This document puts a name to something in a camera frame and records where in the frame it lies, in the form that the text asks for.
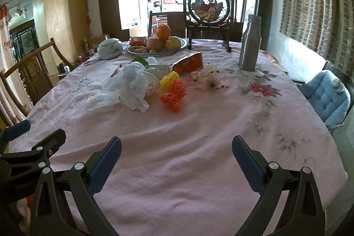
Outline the white plastic bag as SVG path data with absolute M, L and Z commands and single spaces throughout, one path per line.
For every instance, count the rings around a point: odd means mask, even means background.
M 122 104 L 144 113 L 149 108 L 145 101 L 149 82 L 143 72 L 145 67 L 140 62 L 123 66 L 116 75 L 101 83 L 97 94 L 88 97 L 87 110 L 111 111 L 114 105 Z

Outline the printed paper cup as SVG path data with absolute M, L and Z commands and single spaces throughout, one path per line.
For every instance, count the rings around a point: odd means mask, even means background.
M 155 75 L 142 71 L 142 74 L 146 77 L 148 81 L 148 87 L 146 89 L 145 97 L 150 97 L 153 93 L 160 89 L 160 81 Z

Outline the yellow foam fruit net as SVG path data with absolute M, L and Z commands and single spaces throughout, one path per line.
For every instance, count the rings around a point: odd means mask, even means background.
M 175 79 L 180 79 L 180 76 L 177 72 L 172 71 L 168 75 L 165 75 L 161 80 L 160 80 L 160 89 L 163 91 L 167 91 L 170 84 L 172 83 L 173 80 Z

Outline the orange foam fruit net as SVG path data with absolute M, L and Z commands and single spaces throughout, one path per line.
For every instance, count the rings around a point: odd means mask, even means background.
M 170 111 L 178 113 L 181 110 L 180 103 L 186 94 L 187 87 L 185 83 L 181 79 L 173 79 L 167 88 L 167 92 L 160 97 L 160 101 Z

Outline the white small carton box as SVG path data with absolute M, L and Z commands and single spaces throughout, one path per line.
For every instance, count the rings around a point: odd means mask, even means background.
M 150 68 L 155 68 L 159 70 L 162 76 L 168 75 L 172 71 L 171 66 L 167 63 L 151 63 L 148 65 L 148 69 Z

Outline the red orange snack bag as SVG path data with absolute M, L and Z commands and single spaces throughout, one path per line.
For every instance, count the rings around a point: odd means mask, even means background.
M 178 74 L 191 73 L 203 68 L 202 52 L 190 53 L 172 64 L 172 70 Z

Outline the green snack packet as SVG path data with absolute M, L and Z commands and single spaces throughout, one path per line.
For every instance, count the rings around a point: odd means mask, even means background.
M 141 56 L 136 56 L 131 63 L 140 63 L 145 67 L 145 69 L 149 68 L 149 63 L 147 62 L 146 59 L 142 58 Z

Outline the pink floral tablecloth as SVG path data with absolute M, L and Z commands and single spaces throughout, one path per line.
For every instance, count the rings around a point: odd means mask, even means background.
M 132 60 L 128 53 L 92 57 L 35 105 L 30 131 L 10 151 L 30 150 L 63 129 L 66 142 L 50 160 L 59 171 L 119 137 L 122 155 L 95 200 L 120 235 L 234 235 L 259 198 L 233 156 L 236 135 L 285 169 L 309 167 L 328 207 L 347 173 L 325 124 L 291 79 L 264 54 L 253 72 L 240 70 L 239 44 L 231 53 L 217 41 L 196 41 L 193 48 L 218 68 L 221 86 L 200 88 L 185 75 L 178 113 L 159 92 L 148 98 L 146 112 L 122 104 L 89 111 L 88 98 Z

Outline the cardboard box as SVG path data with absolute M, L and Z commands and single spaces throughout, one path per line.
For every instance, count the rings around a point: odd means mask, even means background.
M 109 34 L 103 34 L 99 36 L 93 36 L 88 40 L 89 49 L 93 49 L 95 52 L 97 51 L 98 46 L 104 41 L 110 38 Z

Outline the red snack packet on plate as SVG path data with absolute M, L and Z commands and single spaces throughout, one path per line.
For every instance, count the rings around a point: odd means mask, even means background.
M 129 45 L 133 47 L 146 46 L 147 38 L 145 36 L 133 36 L 130 38 Z

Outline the red apple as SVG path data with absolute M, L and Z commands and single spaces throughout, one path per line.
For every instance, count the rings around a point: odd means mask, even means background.
M 164 41 L 158 38 L 150 37 L 147 39 L 146 47 L 149 51 L 154 50 L 155 52 L 160 52 L 163 46 L 164 46 Z

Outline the yellow apple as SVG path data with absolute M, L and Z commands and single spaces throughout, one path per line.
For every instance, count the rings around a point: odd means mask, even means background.
M 175 37 L 175 36 L 174 37 L 170 37 L 164 43 L 164 48 L 167 51 L 176 50 L 176 49 L 179 49 L 180 47 L 181 47 L 181 41 L 179 40 L 178 37 Z

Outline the blue rimmed fruit plate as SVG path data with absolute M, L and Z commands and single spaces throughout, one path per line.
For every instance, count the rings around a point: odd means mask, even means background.
M 139 56 L 155 56 L 160 54 L 175 53 L 183 48 L 186 48 L 188 42 L 185 39 L 177 36 L 170 36 L 167 40 L 145 36 L 132 37 L 126 48 L 130 54 Z

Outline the striped window curtain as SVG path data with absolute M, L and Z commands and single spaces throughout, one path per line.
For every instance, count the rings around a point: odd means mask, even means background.
M 353 0 L 283 0 L 280 32 L 353 77 Z

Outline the round framed embroidery screen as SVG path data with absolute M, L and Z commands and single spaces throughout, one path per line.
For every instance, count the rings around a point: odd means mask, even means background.
M 235 0 L 183 0 L 188 49 L 197 39 L 221 40 L 231 52 L 229 32 L 234 22 Z

